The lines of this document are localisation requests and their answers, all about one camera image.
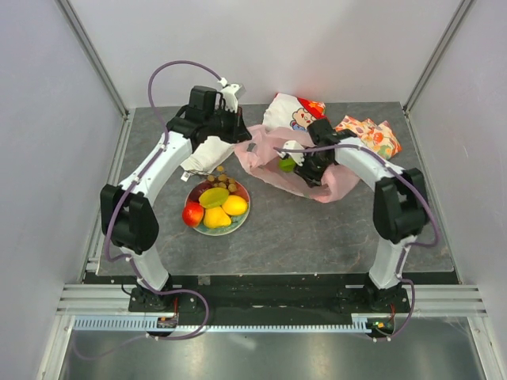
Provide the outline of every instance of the gray floor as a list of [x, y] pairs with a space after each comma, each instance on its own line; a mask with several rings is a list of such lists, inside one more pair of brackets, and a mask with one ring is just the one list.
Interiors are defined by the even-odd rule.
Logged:
[[[139, 332], [73, 332], [99, 355]], [[136, 341], [83, 362], [69, 350], [62, 380], [481, 380], [466, 319], [414, 319], [390, 343], [334, 333], [205, 333], [179, 342]]]
[[[266, 104], [247, 105], [247, 126], [262, 122]], [[163, 108], [169, 120], [177, 108]], [[403, 152], [393, 158], [397, 165], [420, 167], [414, 142], [399, 103], [328, 104], [333, 124], [345, 115], [357, 119], [389, 121]], [[138, 108], [125, 153], [121, 178], [130, 174], [153, 149], [161, 126], [149, 108]], [[245, 224], [232, 234], [207, 237], [181, 221], [185, 197], [197, 183], [180, 180], [179, 169], [161, 190], [154, 211], [160, 224], [157, 248], [162, 263], [174, 275], [276, 274], [367, 272], [373, 264], [377, 234], [372, 223], [373, 192], [359, 183], [344, 199], [318, 203], [281, 191], [247, 175], [233, 155], [224, 164], [227, 172], [249, 190], [252, 204]], [[430, 241], [427, 226], [419, 241]], [[120, 251], [113, 247], [113, 254]], [[450, 271], [452, 262], [444, 242], [434, 249], [414, 247], [406, 261], [407, 272]], [[99, 275], [130, 275], [126, 263], [101, 259]]]

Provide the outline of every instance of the lemon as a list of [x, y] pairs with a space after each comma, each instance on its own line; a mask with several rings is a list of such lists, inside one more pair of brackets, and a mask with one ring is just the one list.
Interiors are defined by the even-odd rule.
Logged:
[[229, 190], [226, 188], [209, 188], [199, 197], [199, 203], [204, 208], [220, 207], [227, 200]]
[[203, 223], [207, 228], [219, 228], [230, 226], [232, 221], [229, 215], [218, 206], [206, 209]]
[[222, 209], [226, 214], [231, 216], [243, 215], [246, 213], [246, 210], [248, 210], [248, 202], [241, 196], [229, 196], [222, 205]]

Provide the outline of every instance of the apple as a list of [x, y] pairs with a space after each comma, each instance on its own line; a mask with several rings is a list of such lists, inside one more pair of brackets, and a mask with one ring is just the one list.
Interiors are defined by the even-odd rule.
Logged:
[[203, 220], [204, 207], [198, 204], [198, 202], [187, 202], [181, 217], [187, 226], [195, 228], [199, 226], [200, 221]]

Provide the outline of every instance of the white wall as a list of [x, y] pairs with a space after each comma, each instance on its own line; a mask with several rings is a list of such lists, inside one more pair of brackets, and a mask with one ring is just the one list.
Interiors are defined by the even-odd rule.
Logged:
[[35, 378], [120, 115], [52, 0], [0, 11], [0, 378]]
[[[153, 70], [174, 59], [245, 84], [243, 103], [275, 92], [324, 101], [405, 101], [459, 0], [72, 0], [128, 107], [146, 106]], [[181, 105], [196, 68], [156, 81]]]
[[507, 2], [475, 2], [411, 119], [460, 275], [507, 360]]

